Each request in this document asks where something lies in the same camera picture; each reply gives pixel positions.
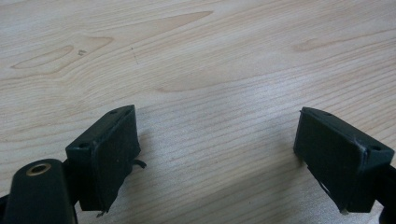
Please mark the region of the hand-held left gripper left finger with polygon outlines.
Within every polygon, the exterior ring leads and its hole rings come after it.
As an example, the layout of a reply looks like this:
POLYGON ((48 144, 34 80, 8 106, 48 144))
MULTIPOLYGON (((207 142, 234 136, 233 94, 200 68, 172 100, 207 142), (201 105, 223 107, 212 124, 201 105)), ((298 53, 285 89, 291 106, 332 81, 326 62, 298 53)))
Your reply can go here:
POLYGON ((65 152, 71 201, 83 211, 108 212, 133 167, 147 167, 138 159, 141 148, 133 105, 105 113, 65 152))

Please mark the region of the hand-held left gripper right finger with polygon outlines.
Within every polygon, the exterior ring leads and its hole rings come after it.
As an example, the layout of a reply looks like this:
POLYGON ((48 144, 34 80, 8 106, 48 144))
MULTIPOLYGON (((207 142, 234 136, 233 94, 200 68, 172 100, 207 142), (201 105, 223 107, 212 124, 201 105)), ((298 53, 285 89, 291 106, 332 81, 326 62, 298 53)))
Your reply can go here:
POLYGON ((395 151, 328 112, 301 110, 294 153, 337 208, 368 213, 374 202, 395 213, 395 151))

